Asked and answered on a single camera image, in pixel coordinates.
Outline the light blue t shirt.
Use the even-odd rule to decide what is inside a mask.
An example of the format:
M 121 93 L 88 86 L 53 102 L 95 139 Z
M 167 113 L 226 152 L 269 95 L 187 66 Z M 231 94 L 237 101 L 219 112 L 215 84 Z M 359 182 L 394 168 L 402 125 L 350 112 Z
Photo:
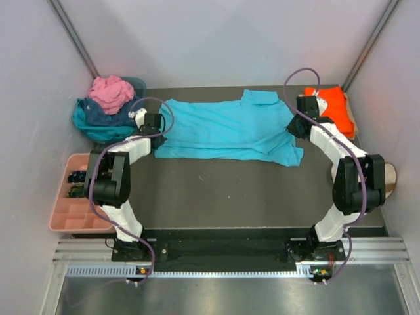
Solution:
M 174 125 L 156 158 L 301 164 L 304 150 L 286 129 L 293 114 L 274 91 L 246 89 L 239 100 L 211 103 L 171 99 L 159 112 Z

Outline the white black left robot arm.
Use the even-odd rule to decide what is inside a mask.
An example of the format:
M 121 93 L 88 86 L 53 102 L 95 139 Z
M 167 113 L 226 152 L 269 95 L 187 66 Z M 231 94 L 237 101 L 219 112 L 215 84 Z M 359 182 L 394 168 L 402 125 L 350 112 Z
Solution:
M 113 247 L 116 261 L 155 258 L 152 246 L 141 238 L 143 226 L 129 201 L 131 165 L 159 148 L 165 142 L 164 134 L 170 130 L 162 114 L 144 112 L 138 135 L 99 146 L 89 154 L 84 194 L 93 213 L 116 231 Z

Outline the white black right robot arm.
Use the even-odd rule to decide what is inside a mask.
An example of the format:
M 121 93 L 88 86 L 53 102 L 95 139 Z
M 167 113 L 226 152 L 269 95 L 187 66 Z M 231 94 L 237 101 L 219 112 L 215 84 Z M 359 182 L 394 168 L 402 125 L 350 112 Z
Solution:
M 287 130 L 317 146 L 332 162 L 336 174 L 330 210 L 310 228 L 304 242 L 289 242 L 287 253 L 295 261 L 308 256 L 320 260 L 337 250 L 342 236 L 357 220 L 384 204 L 385 161 L 379 154 L 359 149 L 330 118 L 321 116 L 326 102 L 320 97 L 299 96 L 296 101 L 296 114 Z

